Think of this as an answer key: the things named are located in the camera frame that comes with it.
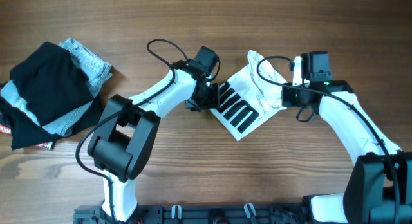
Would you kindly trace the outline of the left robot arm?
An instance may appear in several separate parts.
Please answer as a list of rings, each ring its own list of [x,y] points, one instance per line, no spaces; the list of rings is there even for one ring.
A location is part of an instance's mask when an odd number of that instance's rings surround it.
[[[109,99],[99,123],[87,135],[95,174],[104,179],[100,220],[137,222],[136,177],[148,162],[161,119],[180,103],[191,111],[219,107],[213,70],[220,64],[215,51],[203,46],[195,58],[170,64],[169,74],[147,91]]]

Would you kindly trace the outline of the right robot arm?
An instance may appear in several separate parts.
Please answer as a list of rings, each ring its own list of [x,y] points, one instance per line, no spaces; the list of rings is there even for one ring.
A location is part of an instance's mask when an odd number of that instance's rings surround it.
[[[306,197],[310,223],[411,223],[411,153],[371,121],[351,86],[333,80],[325,51],[292,61],[285,107],[309,108],[335,131],[354,168],[342,194]]]

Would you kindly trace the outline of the white t-shirt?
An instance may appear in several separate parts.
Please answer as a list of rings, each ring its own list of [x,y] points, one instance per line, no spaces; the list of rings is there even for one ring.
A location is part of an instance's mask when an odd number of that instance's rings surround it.
[[[220,85],[220,106],[211,110],[237,141],[286,109],[282,106],[282,87],[262,78],[280,84],[286,80],[268,61],[260,63],[262,59],[250,50],[248,64]]]

